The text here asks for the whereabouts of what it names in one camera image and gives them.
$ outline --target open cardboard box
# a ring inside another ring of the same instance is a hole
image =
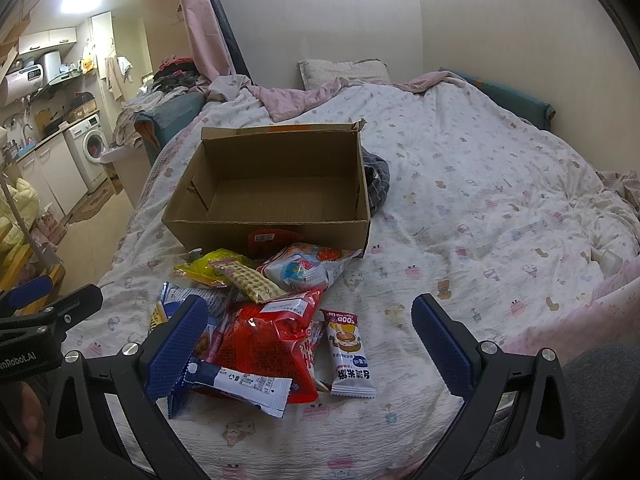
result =
[[[162,216],[187,250],[248,252],[276,227],[308,243],[364,249],[369,200],[355,124],[203,128]]]

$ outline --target pink curtain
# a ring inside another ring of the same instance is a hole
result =
[[[180,0],[180,4],[198,71],[210,81],[219,75],[235,74],[210,0]]]

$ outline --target washing machine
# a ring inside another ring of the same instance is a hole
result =
[[[63,135],[89,193],[94,192],[107,179],[100,156],[109,144],[100,127],[100,117],[97,113],[90,115]]]

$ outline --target bed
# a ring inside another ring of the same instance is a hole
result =
[[[373,84],[343,88],[290,122],[360,118],[367,121],[363,146],[388,161],[391,188],[372,218],[366,255],[348,265],[321,305],[359,315],[378,396],[320,394],[276,419],[233,400],[193,395],[170,423],[212,478],[399,479],[426,457],[460,401],[412,329],[418,294],[433,294],[479,340],[532,352],[551,340],[563,360],[604,340],[633,337],[638,328],[635,298],[591,301],[603,275],[590,251],[633,260],[640,224],[567,143],[453,77],[424,94]],[[102,310],[69,332],[65,351],[101,356],[145,338],[162,282],[184,252],[161,216],[200,129],[270,123],[243,89],[230,102],[207,103],[167,144],[99,283]],[[603,328],[602,316],[614,321]],[[585,326],[596,334],[587,341],[558,337]],[[318,374],[329,379],[325,345],[316,352]],[[164,399],[159,404],[166,412]],[[110,406],[132,459],[144,464],[117,401]]]

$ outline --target tiled floor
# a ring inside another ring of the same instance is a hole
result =
[[[58,257],[66,269],[61,295],[87,283],[98,283],[111,268],[131,213],[127,194],[121,192],[112,196],[94,217],[66,226],[68,232],[58,246]]]

